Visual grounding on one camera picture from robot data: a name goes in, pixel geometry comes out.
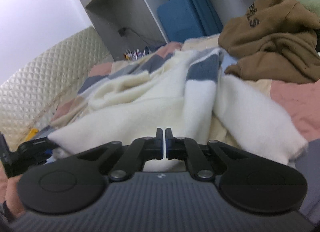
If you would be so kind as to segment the person's left hand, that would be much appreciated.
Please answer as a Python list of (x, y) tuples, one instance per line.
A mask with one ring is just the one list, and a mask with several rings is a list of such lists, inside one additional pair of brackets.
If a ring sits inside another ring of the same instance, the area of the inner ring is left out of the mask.
[(18, 196), (17, 185), (22, 175), (11, 177), (7, 182), (7, 190), (5, 193), (5, 200), (9, 211), (15, 218), (20, 217), (25, 213), (24, 206)]

